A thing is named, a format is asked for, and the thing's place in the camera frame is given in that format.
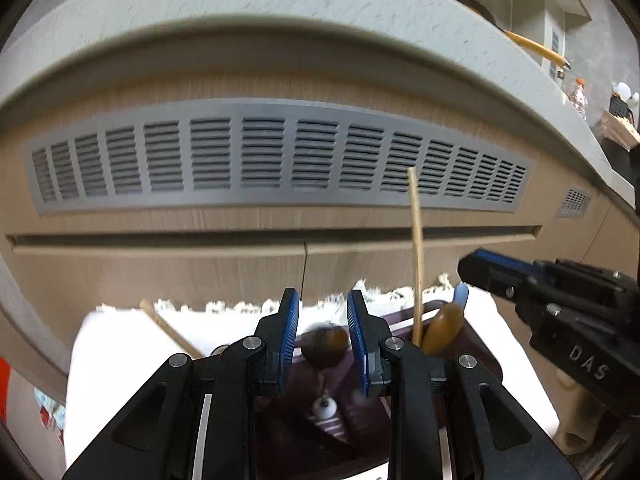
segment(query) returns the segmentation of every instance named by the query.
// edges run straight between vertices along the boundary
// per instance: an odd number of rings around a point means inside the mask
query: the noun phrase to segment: plastic bottle
[[[575,79],[575,87],[574,91],[569,95],[569,101],[571,101],[575,109],[578,110],[578,113],[582,116],[582,118],[587,120],[587,96],[584,93],[584,85],[585,81],[583,78],[578,77]]]

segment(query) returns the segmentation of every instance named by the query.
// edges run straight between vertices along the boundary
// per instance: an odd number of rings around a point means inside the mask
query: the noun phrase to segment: gray vent cover
[[[132,108],[26,143],[40,213],[198,204],[407,205],[515,211],[532,162],[473,136],[373,110],[212,99]]]
[[[556,214],[560,218],[578,218],[584,216],[591,196],[578,187],[570,187]]]

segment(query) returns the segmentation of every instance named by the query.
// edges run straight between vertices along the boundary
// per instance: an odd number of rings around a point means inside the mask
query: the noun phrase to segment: metal screw
[[[245,337],[242,340],[242,346],[244,346],[247,350],[255,350],[262,344],[262,339],[260,339],[257,335],[250,335],[249,337]]]
[[[478,364],[478,360],[469,354],[462,354],[458,358],[458,362],[460,363],[460,366],[465,368],[475,368]]]
[[[401,337],[387,337],[385,345],[391,350],[399,350],[404,346],[404,340]]]
[[[558,314],[560,314],[560,307],[557,306],[555,303],[549,303],[546,306],[546,311],[551,314],[552,316],[557,316]]]
[[[169,357],[169,366],[172,366],[173,368],[180,368],[187,364],[187,361],[188,359],[185,354],[174,354]]]

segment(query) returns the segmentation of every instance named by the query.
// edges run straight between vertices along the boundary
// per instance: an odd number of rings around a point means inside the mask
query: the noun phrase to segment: white speckled countertop
[[[454,0],[67,0],[0,55],[0,107],[61,65],[132,35],[243,18],[297,20],[375,35],[466,73],[535,115],[635,206],[634,188],[611,169],[558,86],[497,28]]]

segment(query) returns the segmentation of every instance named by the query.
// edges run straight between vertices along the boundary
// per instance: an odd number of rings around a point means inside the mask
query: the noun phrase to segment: white lettering
[[[574,349],[571,350],[571,353],[569,354],[569,359],[571,359],[571,361],[577,361],[581,355],[582,355],[582,348],[576,345],[574,346]]]
[[[600,380],[601,378],[604,377],[604,374],[607,373],[609,371],[609,367],[607,365],[600,365],[600,367],[598,368],[598,371],[596,374],[594,374],[594,377],[597,380]]]
[[[588,372],[591,372],[591,365],[593,365],[593,356],[589,357],[585,362],[580,365],[580,368],[586,368]]]

